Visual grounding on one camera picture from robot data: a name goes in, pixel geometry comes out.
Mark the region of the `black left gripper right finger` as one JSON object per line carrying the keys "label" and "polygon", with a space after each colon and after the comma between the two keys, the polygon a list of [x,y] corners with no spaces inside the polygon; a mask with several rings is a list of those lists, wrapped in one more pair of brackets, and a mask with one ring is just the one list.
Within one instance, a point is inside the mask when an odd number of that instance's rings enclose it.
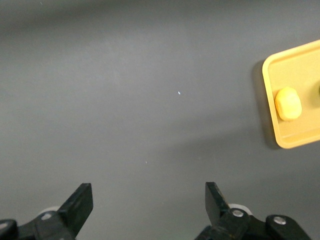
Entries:
{"label": "black left gripper right finger", "polygon": [[240,208],[231,208],[215,182],[205,183],[205,209],[211,225],[195,240],[241,240],[249,228],[250,216]]}

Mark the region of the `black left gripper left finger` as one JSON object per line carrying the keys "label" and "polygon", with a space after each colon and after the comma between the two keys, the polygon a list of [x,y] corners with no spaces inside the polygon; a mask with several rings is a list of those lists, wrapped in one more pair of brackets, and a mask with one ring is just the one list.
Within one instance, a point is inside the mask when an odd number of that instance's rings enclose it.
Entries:
{"label": "black left gripper left finger", "polygon": [[34,224],[36,240],[74,240],[93,210],[90,183],[82,183],[58,208],[38,216]]}

